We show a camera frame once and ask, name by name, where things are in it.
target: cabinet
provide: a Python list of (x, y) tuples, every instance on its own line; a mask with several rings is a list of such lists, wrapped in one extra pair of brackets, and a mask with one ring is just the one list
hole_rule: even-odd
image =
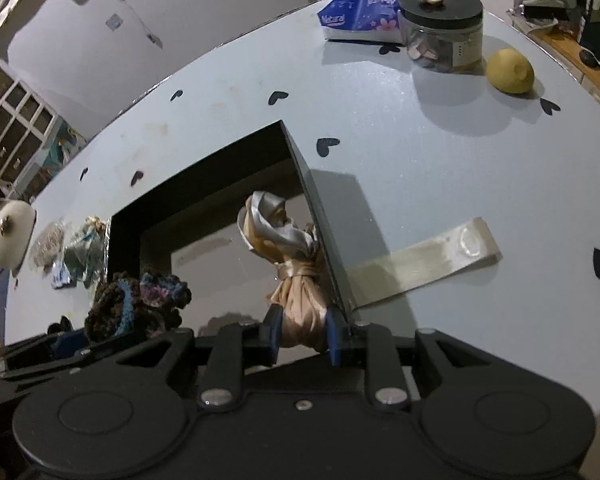
[(23, 81), (0, 65), (0, 179), (15, 182), (60, 121)]

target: glass jar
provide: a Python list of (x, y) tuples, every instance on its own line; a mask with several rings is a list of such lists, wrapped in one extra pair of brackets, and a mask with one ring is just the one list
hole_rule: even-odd
[(438, 72), (470, 72), (482, 62), (482, 3), (399, 0), (402, 41), (416, 63)]

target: tape strip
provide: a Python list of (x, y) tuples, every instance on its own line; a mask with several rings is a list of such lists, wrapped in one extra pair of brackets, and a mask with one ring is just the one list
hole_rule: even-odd
[(464, 225), (347, 271), (356, 307), (435, 282), (500, 254), (486, 222)]

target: white table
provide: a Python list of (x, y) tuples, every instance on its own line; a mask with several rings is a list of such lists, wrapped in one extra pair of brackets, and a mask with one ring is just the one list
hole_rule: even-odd
[[(223, 45), (108, 126), (40, 194), (51, 220), (103, 219), (204, 156), (282, 120), (312, 170), (344, 266), (482, 216), (503, 259), (361, 312), (396, 334), (432, 326), (574, 388), (600, 411), (600, 106), (536, 44), (487, 14), (484, 56), (511, 45), (538, 99), (483, 76), (434, 73), (378, 46), (327, 43), (318, 2)], [(174, 92), (183, 95), (171, 101)], [(269, 95), (289, 97), (269, 106)], [(320, 158), (318, 137), (341, 144)], [(81, 182), (84, 167), (88, 174)], [(130, 187), (136, 170), (144, 178)], [(6, 340), (62, 314), (80, 326), (82, 285), (54, 291), (25, 264)]]

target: plastic bag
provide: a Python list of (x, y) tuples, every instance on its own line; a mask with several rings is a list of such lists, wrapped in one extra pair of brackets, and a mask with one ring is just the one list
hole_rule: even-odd
[(50, 222), (31, 244), (29, 268), (49, 269), (62, 250), (64, 224), (60, 220)]
[(332, 0), (318, 12), (327, 40), (402, 43), (398, 0)]
[(51, 288), (58, 289), (68, 286), (75, 286), (75, 280), (71, 277), (69, 269), (66, 268), (64, 260), (58, 258), (52, 267)]
[(76, 282), (89, 288), (98, 280), (104, 266), (107, 225), (99, 218), (88, 217), (84, 224), (67, 240), (62, 260)]

